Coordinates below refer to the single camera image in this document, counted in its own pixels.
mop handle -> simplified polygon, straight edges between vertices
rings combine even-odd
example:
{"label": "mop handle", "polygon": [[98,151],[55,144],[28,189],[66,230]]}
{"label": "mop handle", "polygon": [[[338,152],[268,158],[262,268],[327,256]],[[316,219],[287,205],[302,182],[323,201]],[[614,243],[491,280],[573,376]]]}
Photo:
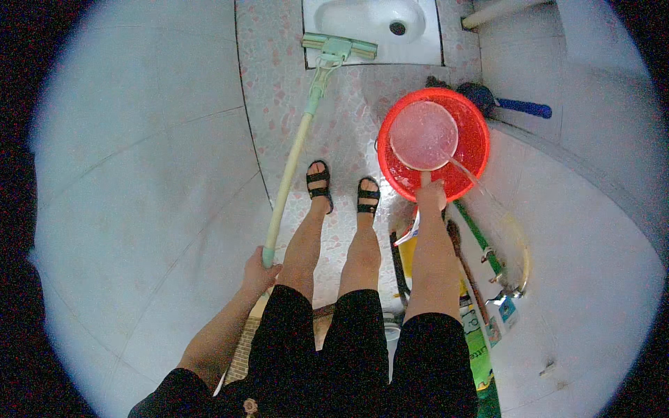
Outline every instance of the mop handle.
{"label": "mop handle", "polygon": [[284,215],[284,208],[286,207],[286,200],[290,192],[290,184],[292,183],[295,168],[297,167],[297,160],[300,157],[300,151],[304,145],[306,138],[306,131],[309,129],[311,119],[314,116],[311,113],[304,113],[300,127],[295,135],[290,154],[288,155],[288,162],[284,169],[284,176],[281,178],[281,185],[279,186],[279,193],[276,195],[276,202],[274,202],[274,212],[272,212],[272,220],[270,221],[270,228],[267,231],[267,238],[265,239],[265,246],[262,249],[262,265],[265,268],[272,267],[274,261],[274,248],[276,247],[276,238],[279,235],[279,227],[281,226],[281,218]]}

black sandal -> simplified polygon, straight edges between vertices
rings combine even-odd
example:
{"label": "black sandal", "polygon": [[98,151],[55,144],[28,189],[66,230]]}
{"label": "black sandal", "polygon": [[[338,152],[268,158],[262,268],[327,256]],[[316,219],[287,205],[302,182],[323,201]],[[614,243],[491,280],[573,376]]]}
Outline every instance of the black sandal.
{"label": "black sandal", "polygon": [[[306,190],[309,192],[309,197],[314,199],[316,196],[325,196],[330,201],[330,211],[326,215],[330,215],[332,211],[335,210],[335,204],[332,203],[332,195],[330,194],[330,169],[328,165],[323,160],[315,160],[309,164],[309,168],[316,163],[323,164],[324,170],[316,174],[307,174],[306,175]],[[325,187],[319,187],[317,189],[309,189],[309,183],[315,181],[325,180]]]}
{"label": "black sandal", "polygon": [[[374,183],[377,186],[377,189],[374,191],[371,190],[362,190],[362,184],[363,180],[369,180],[372,183]],[[360,202],[360,199],[376,199],[377,202],[375,205],[362,205],[358,203],[358,213],[371,213],[372,215],[376,216],[376,209],[379,206],[379,202],[381,202],[381,188],[379,187],[379,184],[377,181],[374,179],[374,177],[363,177],[360,179],[358,182],[358,202]]]}

tiled floor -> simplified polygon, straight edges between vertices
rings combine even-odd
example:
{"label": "tiled floor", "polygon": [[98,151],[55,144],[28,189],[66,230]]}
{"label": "tiled floor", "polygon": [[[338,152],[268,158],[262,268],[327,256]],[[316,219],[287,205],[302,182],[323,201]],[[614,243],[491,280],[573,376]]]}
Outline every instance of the tiled floor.
{"label": "tiled floor", "polygon": [[[472,10],[468,1],[437,1],[446,67],[370,65],[344,67],[332,76],[321,101],[289,196],[277,260],[281,261],[309,198],[304,173],[314,159],[325,159],[332,171],[335,210],[327,217],[321,258],[315,272],[314,307],[333,303],[346,251],[355,232],[357,181],[373,175],[381,181],[382,198],[375,221],[383,262],[379,283],[386,310],[399,310],[389,230],[403,224],[411,206],[381,175],[374,141],[386,112],[404,94],[425,86],[434,75],[457,85],[480,81],[478,35],[460,29],[460,16]],[[237,38],[244,97],[254,144],[270,199],[276,198],[286,157],[302,116],[314,70],[305,70],[300,0],[238,1]],[[278,19],[279,25],[268,25]]]}

mop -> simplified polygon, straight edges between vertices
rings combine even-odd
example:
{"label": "mop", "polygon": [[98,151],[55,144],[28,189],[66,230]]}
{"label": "mop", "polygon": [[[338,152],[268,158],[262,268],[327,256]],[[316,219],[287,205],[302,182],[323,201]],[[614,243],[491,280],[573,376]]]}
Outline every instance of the mop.
{"label": "mop", "polygon": [[309,87],[309,99],[302,115],[300,127],[295,135],[295,141],[288,155],[288,162],[284,169],[284,176],[281,178],[279,192],[276,195],[270,228],[262,250],[262,263],[265,268],[269,268],[274,260],[276,238],[279,235],[281,217],[286,207],[286,200],[293,175],[295,174],[295,168],[297,167],[297,160],[304,145],[306,132],[316,113],[316,108],[318,108],[318,103],[325,95],[325,89],[332,71],[341,67],[344,61],[351,55],[373,60],[377,54],[377,45],[375,43],[309,32],[305,33],[304,37],[302,37],[302,47],[319,49],[321,54],[316,59],[316,73]]}

black shorts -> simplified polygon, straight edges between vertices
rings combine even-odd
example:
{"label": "black shorts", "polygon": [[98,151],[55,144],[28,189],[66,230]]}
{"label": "black shorts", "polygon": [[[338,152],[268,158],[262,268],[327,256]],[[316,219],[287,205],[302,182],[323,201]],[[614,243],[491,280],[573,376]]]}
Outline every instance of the black shorts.
{"label": "black shorts", "polygon": [[477,414],[462,325],[448,315],[421,314],[403,325],[388,384],[383,313],[375,290],[337,300],[317,352],[311,304],[296,290],[277,285],[252,342],[248,375],[237,384],[252,389],[259,405],[271,412],[266,416]]}

